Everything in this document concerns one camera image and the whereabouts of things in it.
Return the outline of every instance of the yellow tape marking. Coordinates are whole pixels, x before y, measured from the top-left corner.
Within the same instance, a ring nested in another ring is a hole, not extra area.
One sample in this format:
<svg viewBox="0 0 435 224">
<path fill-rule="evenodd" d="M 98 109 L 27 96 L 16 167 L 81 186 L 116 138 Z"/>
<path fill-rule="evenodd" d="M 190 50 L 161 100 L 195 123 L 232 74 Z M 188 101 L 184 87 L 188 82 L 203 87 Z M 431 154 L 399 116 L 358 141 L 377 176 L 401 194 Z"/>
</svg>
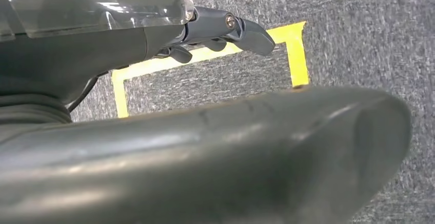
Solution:
<svg viewBox="0 0 435 224">
<path fill-rule="evenodd" d="M 301 22 L 267 31 L 276 44 L 286 43 L 291 82 L 293 86 L 306 85 L 309 83 L 308 70 L 305 62 L 304 44 L 302 42 L 302 30 L 304 25 L 305 22 Z M 195 49 L 190 51 L 193 57 L 188 64 L 232 55 L 238 52 L 242 52 L 242 50 L 231 43 L 227 44 L 227 47 L 219 52 L 211 51 L 208 48 Z M 125 69 L 114 70 L 112 72 L 112 82 L 118 117 L 123 118 L 128 116 L 126 92 L 124 89 L 125 80 L 183 65 L 186 64 L 180 64 L 172 57 L 164 59 L 154 58 L 131 65 Z"/>
</svg>

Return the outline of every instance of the screw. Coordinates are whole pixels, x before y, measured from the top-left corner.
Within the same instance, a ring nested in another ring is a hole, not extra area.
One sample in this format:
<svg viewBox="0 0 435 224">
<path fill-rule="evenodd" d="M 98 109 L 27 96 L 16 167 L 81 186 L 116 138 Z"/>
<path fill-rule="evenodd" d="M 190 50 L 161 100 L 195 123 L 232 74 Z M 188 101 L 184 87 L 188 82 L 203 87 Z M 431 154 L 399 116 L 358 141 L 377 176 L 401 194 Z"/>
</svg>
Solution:
<svg viewBox="0 0 435 224">
<path fill-rule="evenodd" d="M 232 14 L 227 14 L 225 18 L 225 22 L 227 24 L 227 28 L 234 29 L 235 28 L 235 18 Z"/>
</svg>

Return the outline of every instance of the black plastic part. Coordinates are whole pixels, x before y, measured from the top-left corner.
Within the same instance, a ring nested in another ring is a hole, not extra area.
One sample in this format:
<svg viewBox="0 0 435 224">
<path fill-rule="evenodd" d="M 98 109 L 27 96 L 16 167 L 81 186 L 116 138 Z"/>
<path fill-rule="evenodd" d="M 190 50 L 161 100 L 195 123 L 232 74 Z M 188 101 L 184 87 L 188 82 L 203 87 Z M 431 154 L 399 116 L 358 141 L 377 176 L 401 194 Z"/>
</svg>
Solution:
<svg viewBox="0 0 435 224">
<path fill-rule="evenodd" d="M 266 56 L 275 48 L 275 42 L 263 27 L 249 20 L 244 21 L 245 35 L 233 43 L 242 50 Z"/>
<path fill-rule="evenodd" d="M 202 43 L 203 46 L 207 47 L 208 49 L 212 51 L 222 51 L 227 46 L 227 43 L 225 41 L 216 41 L 216 40 L 209 40 Z"/>
<path fill-rule="evenodd" d="M 189 63 L 192 60 L 192 54 L 181 46 L 172 47 L 171 57 L 182 64 Z"/>
<path fill-rule="evenodd" d="M 0 44 L 0 93 L 43 94 L 67 105 L 91 78 L 140 62 L 146 52 L 142 28 L 34 39 L 16 35 Z"/>
<path fill-rule="evenodd" d="M 0 223 L 341 223 L 411 138 L 395 97 L 302 88 L 223 105 L 22 129 L 0 141 Z"/>
<path fill-rule="evenodd" d="M 167 58 L 167 57 L 171 56 L 171 53 L 172 53 L 171 47 L 163 48 L 154 57 L 155 58 Z"/>
<path fill-rule="evenodd" d="M 228 41 L 228 42 L 239 42 L 241 41 L 244 37 L 245 37 L 245 20 L 243 20 L 242 18 L 236 17 L 235 18 L 235 28 L 232 32 L 224 35 L 223 38 L 224 40 Z"/>
<path fill-rule="evenodd" d="M 196 19 L 187 23 L 187 34 L 184 44 L 202 43 L 219 38 L 232 31 L 226 24 L 228 11 L 195 7 Z"/>
<path fill-rule="evenodd" d="M 175 38 L 184 36 L 185 25 L 144 28 L 147 37 L 148 52 L 145 59 L 153 58 L 158 52 L 168 45 L 172 45 Z"/>
</svg>

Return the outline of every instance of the gray carpet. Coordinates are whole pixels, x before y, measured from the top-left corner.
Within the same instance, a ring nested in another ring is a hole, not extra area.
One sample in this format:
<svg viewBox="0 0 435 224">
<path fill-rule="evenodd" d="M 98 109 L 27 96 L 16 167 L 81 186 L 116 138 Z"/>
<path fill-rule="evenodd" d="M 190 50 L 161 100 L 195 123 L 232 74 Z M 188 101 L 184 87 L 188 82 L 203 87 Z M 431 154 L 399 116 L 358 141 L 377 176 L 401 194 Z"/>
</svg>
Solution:
<svg viewBox="0 0 435 224">
<path fill-rule="evenodd" d="M 400 173 L 355 217 L 363 222 L 435 219 L 435 0 L 195 0 L 275 28 L 307 21 L 303 32 L 314 85 L 382 88 L 413 114 L 410 155 Z M 130 114 L 186 108 L 291 86 L 286 51 L 243 52 L 126 81 Z M 116 117 L 102 78 L 73 113 L 76 121 Z"/>
</svg>

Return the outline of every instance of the clear plastic cover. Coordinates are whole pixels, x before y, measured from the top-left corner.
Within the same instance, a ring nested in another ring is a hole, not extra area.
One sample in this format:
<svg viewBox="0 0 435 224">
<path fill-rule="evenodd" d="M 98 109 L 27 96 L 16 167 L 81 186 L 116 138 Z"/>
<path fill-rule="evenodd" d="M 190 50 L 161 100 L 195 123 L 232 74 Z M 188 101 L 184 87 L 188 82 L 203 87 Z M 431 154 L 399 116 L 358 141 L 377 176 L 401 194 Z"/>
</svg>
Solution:
<svg viewBox="0 0 435 224">
<path fill-rule="evenodd" d="M 0 13 L 0 42 L 15 39 L 15 35 L 9 27 L 8 21 L 3 13 Z"/>
<path fill-rule="evenodd" d="M 9 0 L 9 3 L 25 30 L 14 33 L 27 33 L 29 37 L 181 25 L 193 15 L 192 0 Z M 4 27 L 3 19 L 0 17 L 0 29 Z M 4 32 L 1 31 L 1 37 L 11 35 L 10 30 Z"/>
</svg>

